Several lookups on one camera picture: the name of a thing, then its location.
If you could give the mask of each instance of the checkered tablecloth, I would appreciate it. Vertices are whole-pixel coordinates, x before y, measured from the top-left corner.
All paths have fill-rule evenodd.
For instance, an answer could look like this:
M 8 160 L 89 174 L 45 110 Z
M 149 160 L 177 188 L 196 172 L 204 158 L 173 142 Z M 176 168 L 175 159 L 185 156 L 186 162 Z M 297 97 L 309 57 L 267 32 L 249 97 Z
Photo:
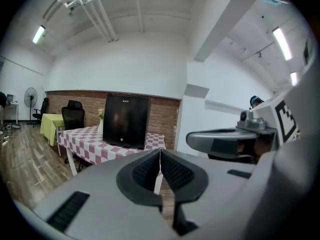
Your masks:
M 91 164 L 100 164 L 109 160 L 142 152 L 141 149 L 124 148 L 107 144 L 98 134 L 98 126 L 64 130 L 58 143 L 71 150 L 80 158 Z M 166 149 L 162 134 L 147 133 L 144 150 Z

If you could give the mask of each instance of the fluorescent light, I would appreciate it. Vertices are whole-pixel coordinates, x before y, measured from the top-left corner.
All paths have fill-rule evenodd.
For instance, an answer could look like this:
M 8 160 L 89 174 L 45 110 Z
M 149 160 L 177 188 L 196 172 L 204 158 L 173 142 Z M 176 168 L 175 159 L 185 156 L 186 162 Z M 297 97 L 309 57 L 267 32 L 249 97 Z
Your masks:
M 292 73 L 290 74 L 290 77 L 291 77 L 291 84 L 292 84 L 292 86 L 296 86 L 297 83 L 298 83 L 298 74 L 297 74 L 297 72 L 292 72 Z
M 45 31 L 45 27 L 44 26 L 40 26 L 38 31 L 35 33 L 35 36 L 32 40 L 32 42 L 34 42 L 35 44 L 39 41 L 39 38 L 41 37 L 41 35 L 43 34 L 43 32 Z
M 291 55 L 287 40 L 285 38 L 285 35 L 282 32 L 281 28 L 277 27 L 275 30 L 273 30 L 273 34 L 282 49 L 285 60 L 286 61 L 290 60 L 292 58 L 292 55 Z

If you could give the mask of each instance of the vent slot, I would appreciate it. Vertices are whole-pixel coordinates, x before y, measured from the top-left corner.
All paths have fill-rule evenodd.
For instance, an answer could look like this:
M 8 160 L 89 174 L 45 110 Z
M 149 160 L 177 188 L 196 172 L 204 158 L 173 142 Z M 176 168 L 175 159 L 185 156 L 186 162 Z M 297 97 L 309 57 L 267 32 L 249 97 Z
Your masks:
M 64 232 L 77 213 L 84 206 L 90 195 L 76 191 L 67 201 L 48 219 L 47 223 L 55 229 Z

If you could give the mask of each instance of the white wall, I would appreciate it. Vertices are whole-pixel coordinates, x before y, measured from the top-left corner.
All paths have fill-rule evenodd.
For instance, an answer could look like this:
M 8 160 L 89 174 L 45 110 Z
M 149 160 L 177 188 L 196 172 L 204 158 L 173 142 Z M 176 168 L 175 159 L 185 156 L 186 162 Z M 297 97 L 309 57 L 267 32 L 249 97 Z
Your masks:
M 25 92 L 29 87 L 33 87 L 37 91 L 37 103 L 31 109 L 31 114 L 35 113 L 34 109 L 41 108 L 42 101 L 46 96 L 44 91 L 45 74 L 52 66 L 52 62 L 19 46 L 3 47 L 0 56 L 1 60 L 4 61 L 0 71 L 0 92 L 5 95 L 15 95 L 19 105 L 18 119 L 28 120 L 30 109 L 24 102 Z M 4 119 L 15 120 L 16 109 L 6 107 Z
M 180 106 L 179 111 L 181 113 L 180 132 L 178 140 L 177 138 L 175 140 L 178 141 L 178 143 L 175 143 L 177 151 L 194 156 L 198 155 L 198 151 L 188 146 L 186 136 L 190 132 L 202 130 L 204 111 L 205 99 L 183 96 L 182 106 Z
M 181 99 L 187 84 L 187 43 L 160 33 L 94 40 L 58 57 L 46 91 L 99 90 Z
M 273 96 L 271 89 L 252 70 L 219 49 L 209 56 L 204 66 L 210 88 L 206 100 L 247 110 L 253 95 L 264 101 Z
M 246 65 L 221 50 L 216 49 L 205 62 L 186 60 L 187 83 L 209 88 L 209 92 L 205 99 L 183 96 L 175 146 L 180 152 L 204 156 L 186 143 L 189 132 L 235 127 L 253 95 L 268 100 L 273 93 Z

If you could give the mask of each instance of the brick wall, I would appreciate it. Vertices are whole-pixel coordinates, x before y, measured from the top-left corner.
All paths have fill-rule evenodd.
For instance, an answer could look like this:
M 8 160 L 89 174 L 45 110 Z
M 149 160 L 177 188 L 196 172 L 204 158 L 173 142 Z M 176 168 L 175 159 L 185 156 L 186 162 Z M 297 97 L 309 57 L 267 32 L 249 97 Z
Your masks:
M 107 93 L 103 91 L 49 91 L 48 113 L 61 114 L 69 100 L 79 101 L 85 110 L 84 126 L 97 126 L 100 123 L 98 109 L 104 109 Z M 178 109 L 180 100 L 150 96 L 148 132 L 163 134 L 167 149 L 173 149 L 176 138 Z

